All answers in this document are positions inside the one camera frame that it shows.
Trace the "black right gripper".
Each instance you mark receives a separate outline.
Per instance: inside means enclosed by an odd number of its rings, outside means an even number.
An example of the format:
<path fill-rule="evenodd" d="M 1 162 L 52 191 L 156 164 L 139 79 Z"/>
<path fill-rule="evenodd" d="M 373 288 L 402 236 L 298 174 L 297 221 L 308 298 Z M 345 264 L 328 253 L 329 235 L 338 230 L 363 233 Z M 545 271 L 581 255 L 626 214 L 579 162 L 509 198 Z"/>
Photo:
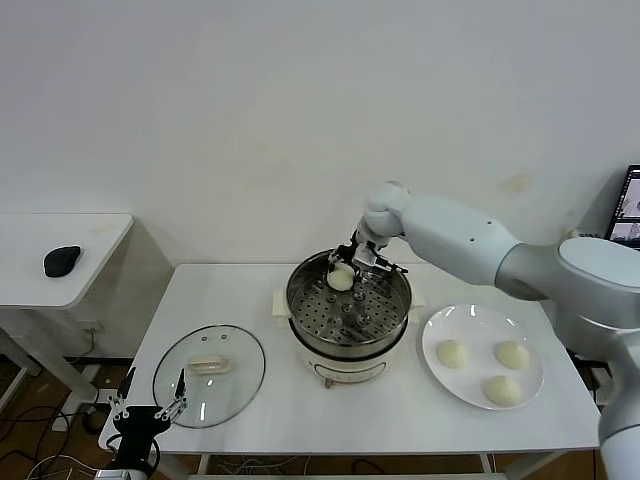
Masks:
<path fill-rule="evenodd" d="M 354 270 L 354 279 L 361 280 L 364 275 L 364 264 L 368 259 L 366 235 L 360 228 L 352 234 L 347 245 L 338 245 L 328 256 L 328 272 L 343 268 L 349 264 Z"/>

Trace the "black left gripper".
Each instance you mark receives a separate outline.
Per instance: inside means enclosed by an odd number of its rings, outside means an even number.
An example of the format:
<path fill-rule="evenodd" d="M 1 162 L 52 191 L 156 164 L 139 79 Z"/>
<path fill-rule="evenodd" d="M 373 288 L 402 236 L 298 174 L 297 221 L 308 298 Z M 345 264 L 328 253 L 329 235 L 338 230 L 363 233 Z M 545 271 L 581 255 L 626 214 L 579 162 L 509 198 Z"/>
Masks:
<path fill-rule="evenodd" d="M 116 392 L 110 394 L 113 424 L 119 434 L 119 446 L 112 468 L 157 468 L 160 451 L 156 437 L 169 429 L 188 407 L 186 375 L 182 368 L 179 374 L 170 377 L 157 367 L 153 376 L 153 398 L 156 406 L 127 407 L 135 367 L 131 367 Z"/>

